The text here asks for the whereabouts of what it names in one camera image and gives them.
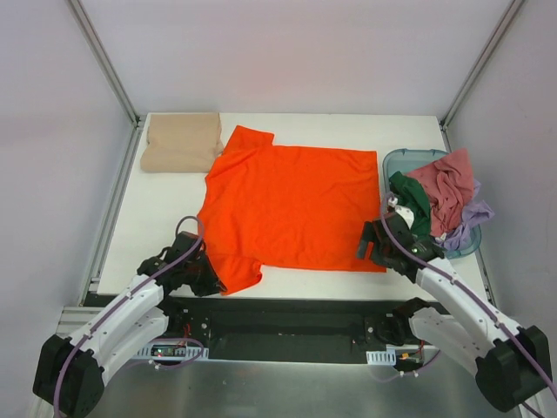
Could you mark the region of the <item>left aluminium frame post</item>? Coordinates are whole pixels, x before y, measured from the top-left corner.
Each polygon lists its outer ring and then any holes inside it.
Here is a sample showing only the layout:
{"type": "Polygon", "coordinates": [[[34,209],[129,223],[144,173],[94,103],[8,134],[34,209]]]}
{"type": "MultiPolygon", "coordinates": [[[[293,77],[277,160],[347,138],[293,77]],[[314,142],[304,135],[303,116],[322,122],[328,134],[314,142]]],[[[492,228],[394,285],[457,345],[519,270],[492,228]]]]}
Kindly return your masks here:
{"type": "Polygon", "coordinates": [[[98,67],[104,74],[108,85],[113,91],[117,101],[123,109],[126,117],[133,126],[138,126],[141,121],[141,115],[131,102],[130,96],[124,88],[120,76],[104,48],[103,42],[95,29],[95,26],[85,9],[83,2],[79,0],[66,0],[71,15],[74,17],[77,26],[82,32],[86,43],[89,45],[91,52],[97,62],[98,67]]]}

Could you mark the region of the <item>pink t shirt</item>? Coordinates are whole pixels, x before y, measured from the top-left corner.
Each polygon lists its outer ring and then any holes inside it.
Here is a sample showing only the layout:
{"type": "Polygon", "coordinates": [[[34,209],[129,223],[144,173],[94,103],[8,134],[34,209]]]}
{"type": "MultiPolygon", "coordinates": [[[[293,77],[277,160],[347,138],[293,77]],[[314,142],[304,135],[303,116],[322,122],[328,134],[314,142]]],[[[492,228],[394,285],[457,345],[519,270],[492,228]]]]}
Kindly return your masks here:
{"type": "Polygon", "coordinates": [[[423,187],[430,203],[431,235],[440,238],[456,229],[467,203],[473,199],[473,168],[466,149],[409,172],[423,187]]]}

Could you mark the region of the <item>green t shirt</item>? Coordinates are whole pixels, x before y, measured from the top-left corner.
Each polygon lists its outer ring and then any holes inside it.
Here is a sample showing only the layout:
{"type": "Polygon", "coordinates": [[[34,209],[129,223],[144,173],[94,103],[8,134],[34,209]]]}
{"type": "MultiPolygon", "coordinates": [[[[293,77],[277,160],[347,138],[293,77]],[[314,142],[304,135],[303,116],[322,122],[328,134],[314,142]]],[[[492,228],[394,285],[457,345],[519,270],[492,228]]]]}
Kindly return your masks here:
{"type": "Polygon", "coordinates": [[[395,172],[389,178],[390,191],[401,206],[407,207],[414,216],[410,231],[419,239],[429,239],[437,244],[433,237],[433,216],[429,198],[422,184],[402,172],[395,172]]]}

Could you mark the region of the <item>orange t shirt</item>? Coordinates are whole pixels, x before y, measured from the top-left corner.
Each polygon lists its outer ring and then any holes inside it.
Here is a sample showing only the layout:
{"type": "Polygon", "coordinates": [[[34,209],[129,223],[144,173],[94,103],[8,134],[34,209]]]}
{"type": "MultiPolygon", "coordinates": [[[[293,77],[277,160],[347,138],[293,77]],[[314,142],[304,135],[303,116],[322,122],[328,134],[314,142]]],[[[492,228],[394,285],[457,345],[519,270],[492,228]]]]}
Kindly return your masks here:
{"type": "Polygon", "coordinates": [[[223,293],[257,285],[262,266],[384,273],[356,256],[379,216],[377,153],[273,140],[237,126],[205,178],[198,218],[223,293]]]}

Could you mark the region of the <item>lavender t shirt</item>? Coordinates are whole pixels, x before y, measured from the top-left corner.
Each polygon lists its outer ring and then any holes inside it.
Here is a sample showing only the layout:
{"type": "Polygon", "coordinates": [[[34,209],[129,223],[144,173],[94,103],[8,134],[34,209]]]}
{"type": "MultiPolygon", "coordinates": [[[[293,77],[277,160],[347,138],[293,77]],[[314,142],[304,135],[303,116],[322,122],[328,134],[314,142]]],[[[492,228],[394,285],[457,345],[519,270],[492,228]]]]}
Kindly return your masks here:
{"type": "Polygon", "coordinates": [[[435,242],[448,252],[463,251],[473,243],[473,229],[494,216],[494,211],[485,200],[476,200],[481,183],[473,180],[473,199],[465,204],[461,213],[460,224],[451,232],[443,233],[435,242]]]}

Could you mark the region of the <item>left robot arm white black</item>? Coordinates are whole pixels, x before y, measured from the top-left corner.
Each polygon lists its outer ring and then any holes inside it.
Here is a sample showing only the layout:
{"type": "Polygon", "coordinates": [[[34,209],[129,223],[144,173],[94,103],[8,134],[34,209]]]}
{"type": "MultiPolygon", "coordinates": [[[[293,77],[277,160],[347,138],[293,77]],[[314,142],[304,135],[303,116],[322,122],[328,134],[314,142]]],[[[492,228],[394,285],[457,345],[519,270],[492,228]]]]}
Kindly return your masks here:
{"type": "Polygon", "coordinates": [[[187,347],[190,320],[172,293],[189,287],[198,297],[224,291],[201,237],[181,232],[144,260],[129,285],[69,335],[52,335],[40,351],[32,392],[57,415],[85,417],[112,377],[143,347],[176,340],[187,347]]]}

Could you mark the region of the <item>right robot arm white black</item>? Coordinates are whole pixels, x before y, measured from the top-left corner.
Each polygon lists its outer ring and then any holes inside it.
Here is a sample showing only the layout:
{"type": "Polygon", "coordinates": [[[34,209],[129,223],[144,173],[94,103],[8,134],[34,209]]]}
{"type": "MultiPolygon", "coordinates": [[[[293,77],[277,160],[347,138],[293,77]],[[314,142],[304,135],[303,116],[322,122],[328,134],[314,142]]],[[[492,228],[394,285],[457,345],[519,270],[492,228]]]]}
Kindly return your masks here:
{"type": "Polygon", "coordinates": [[[408,278],[449,313],[408,300],[375,328],[386,344],[429,342],[470,373],[486,400],[500,412],[525,405],[544,389],[556,390],[548,338],[536,326],[523,327],[483,301],[430,239],[415,238],[404,218],[389,212],[363,226],[356,252],[408,278]]]}

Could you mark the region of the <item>teal plastic basket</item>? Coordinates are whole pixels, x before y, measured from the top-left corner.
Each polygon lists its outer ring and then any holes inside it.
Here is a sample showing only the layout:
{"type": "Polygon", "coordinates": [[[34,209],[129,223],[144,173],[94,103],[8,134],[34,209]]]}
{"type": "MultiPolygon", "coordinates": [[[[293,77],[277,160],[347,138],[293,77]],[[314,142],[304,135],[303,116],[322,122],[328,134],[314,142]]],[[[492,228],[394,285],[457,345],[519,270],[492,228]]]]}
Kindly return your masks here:
{"type": "MultiPolygon", "coordinates": [[[[385,190],[390,191],[389,178],[395,172],[407,174],[422,166],[428,165],[433,161],[441,159],[448,155],[448,152],[442,150],[411,150],[406,148],[396,149],[389,152],[383,159],[382,171],[384,176],[385,190]]],[[[479,249],[482,239],[480,226],[476,226],[470,230],[470,238],[460,248],[453,251],[446,251],[448,259],[464,258],[473,254],[479,249]]]]}

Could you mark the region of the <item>folded beige t shirt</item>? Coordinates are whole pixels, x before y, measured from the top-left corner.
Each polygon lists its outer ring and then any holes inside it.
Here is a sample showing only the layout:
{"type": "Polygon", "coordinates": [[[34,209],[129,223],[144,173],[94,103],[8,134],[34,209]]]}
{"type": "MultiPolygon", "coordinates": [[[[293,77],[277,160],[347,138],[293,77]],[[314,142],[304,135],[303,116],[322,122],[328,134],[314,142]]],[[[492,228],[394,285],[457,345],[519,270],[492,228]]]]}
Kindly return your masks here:
{"type": "Polygon", "coordinates": [[[152,114],[140,167],[148,173],[207,173],[224,150],[217,113],[152,114]]]}

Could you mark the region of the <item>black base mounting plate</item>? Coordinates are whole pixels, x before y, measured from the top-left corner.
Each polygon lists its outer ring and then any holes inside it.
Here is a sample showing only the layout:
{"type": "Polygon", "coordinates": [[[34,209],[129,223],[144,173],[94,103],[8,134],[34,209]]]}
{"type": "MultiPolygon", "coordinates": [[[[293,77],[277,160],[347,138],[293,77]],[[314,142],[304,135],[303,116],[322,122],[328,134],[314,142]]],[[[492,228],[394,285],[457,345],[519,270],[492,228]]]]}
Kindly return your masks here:
{"type": "Polygon", "coordinates": [[[165,337],[188,336],[212,360],[363,364],[387,345],[417,346],[396,331],[400,300],[289,300],[170,296],[165,337]]]}

